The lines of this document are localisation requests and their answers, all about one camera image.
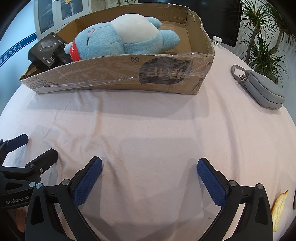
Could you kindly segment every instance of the blue stuffed animal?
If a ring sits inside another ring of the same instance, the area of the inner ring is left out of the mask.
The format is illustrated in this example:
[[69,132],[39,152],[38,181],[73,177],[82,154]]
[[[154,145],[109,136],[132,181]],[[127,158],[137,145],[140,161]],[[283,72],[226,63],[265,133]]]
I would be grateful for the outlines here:
[[119,54],[159,54],[180,42],[174,31],[158,30],[160,27],[157,18],[125,14],[86,28],[65,46],[65,52],[73,61]]

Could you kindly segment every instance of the blue textured pad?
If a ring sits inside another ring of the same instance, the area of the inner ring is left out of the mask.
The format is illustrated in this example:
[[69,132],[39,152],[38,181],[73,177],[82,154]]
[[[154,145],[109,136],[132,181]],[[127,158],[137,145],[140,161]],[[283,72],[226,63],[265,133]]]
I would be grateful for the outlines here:
[[224,207],[226,203],[225,189],[221,186],[215,175],[201,159],[197,163],[197,173],[202,179],[214,203],[217,206]]
[[18,149],[19,147],[27,144],[29,141],[29,138],[26,134],[22,134],[10,141],[7,142],[5,150],[8,152],[12,152],[16,149]]
[[76,207],[85,203],[102,169],[102,160],[97,158],[74,190],[73,202]]

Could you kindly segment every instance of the blue gripper pad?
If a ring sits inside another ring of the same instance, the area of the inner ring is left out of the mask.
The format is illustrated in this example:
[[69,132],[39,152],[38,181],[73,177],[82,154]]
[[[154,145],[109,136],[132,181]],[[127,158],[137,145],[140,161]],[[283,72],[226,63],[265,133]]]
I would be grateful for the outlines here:
[[215,205],[223,208],[227,198],[226,189],[229,187],[225,186],[226,183],[223,183],[221,178],[218,176],[219,174],[217,174],[216,170],[206,158],[202,158],[198,161],[197,173],[202,179]]
[[29,138],[26,134],[22,134],[12,140],[9,140],[7,143],[6,143],[6,147],[5,147],[5,150],[7,152],[12,152],[16,149],[18,149],[19,147],[27,144],[29,141]]
[[74,176],[74,178],[77,176],[78,182],[73,180],[71,188],[73,188],[73,202],[76,207],[85,203],[102,169],[102,160],[99,157],[93,157],[86,167]]

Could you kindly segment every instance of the table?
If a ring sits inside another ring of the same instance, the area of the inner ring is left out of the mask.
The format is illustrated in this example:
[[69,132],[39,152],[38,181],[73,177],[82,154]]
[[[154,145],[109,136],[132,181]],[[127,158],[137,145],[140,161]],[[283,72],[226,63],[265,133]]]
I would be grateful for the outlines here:
[[289,190],[278,240],[296,215],[295,125],[284,107],[262,108],[236,83],[231,66],[249,69],[241,59],[223,47],[215,52],[196,96],[110,90],[37,95],[20,86],[0,117],[0,137],[26,133],[30,140],[4,164],[24,167],[53,148],[58,162],[41,177],[55,185],[99,156],[103,172],[80,209],[102,240],[193,241],[220,210],[196,172],[206,157],[229,180],[262,183],[271,206]]

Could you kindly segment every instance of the gray handbag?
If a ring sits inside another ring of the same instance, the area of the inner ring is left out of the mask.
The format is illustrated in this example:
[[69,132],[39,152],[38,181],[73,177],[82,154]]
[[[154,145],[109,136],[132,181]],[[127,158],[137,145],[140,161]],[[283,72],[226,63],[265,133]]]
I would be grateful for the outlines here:
[[[234,73],[235,69],[240,69],[245,74],[238,77]],[[231,73],[235,80],[244,86],[261,106],[279,109],[283,105],[285,101],[283,91],[266,76],[253,70],[245,70],[238,65],[231,67]]]

